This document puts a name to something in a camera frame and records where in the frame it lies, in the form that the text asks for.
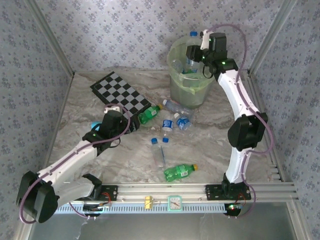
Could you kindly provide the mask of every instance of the yellow connector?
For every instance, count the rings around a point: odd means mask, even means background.
[[[154,205],[154,198],[152,196],[146,196],[144,198],[144,208],[152,209],[153,205]]]

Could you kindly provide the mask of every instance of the green plastic bottle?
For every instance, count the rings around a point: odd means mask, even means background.
[[[192,165],[181,164],[181,165],[166,169],[164,171],[164,177],[167,182],[172,182],[175,179],[186,178],[196,170],[198,170],[197,164],[192,164]]]
[[[148,107],[144,112],[138,115],[141,124],[146,124],[150,119],[153,119],[162,109],[162,105]]]

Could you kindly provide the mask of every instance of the clock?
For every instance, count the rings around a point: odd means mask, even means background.
[[[169,196],[168,197],[168,210],[170,212],[182,211],[182,197],[181,196]]]

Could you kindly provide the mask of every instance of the marble surface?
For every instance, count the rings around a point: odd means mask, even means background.
[[[90,86],[111,71],[79,72],[74,76],[49,164],[68,153],[90,131],[91,122],[103,119],[104,104],[92,93]],[[170,80],[166,70],[117,68],[114,71],[153,104],[170,98]],[[156,118],[142,125],[138,131],[121,137],[118,147],[104,151],[74,177],[91,173],[104,183],[164,182],[163,172],[155,168],[150,140],[161,137],[166,114],[170,113],[165,109],[160,111]],[[214,82],[205,103],[195,110],[194,130],[186,133],[176,127],[170,145],[165,149],[167,167],[198,164],[198,171],[178,182],[221,182],[230,161],[231,146],[227,132],[233,121],[227,96]],[[263,150],[265,146],[260,143],[257,149]],[[252,156],[246,173],[248,181],[270,181],[270,164],[266,156]]]

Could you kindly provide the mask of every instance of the patterned wallpaper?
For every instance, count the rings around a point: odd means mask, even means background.
[[[21,177],[42,168],[70,78],[23,1],[0,9],[0,239],[11,240]]]
[[[259,49],[282,0],[38,0],[74,71],[111,66],[163,69],[171,44],[190,30],[241,25],[248,39],[245,68]],[[243,42],[230,27],[229,56]]]
[[[314,239],[320,239],[320,2],[293,8],[257,73],[261,96]]]

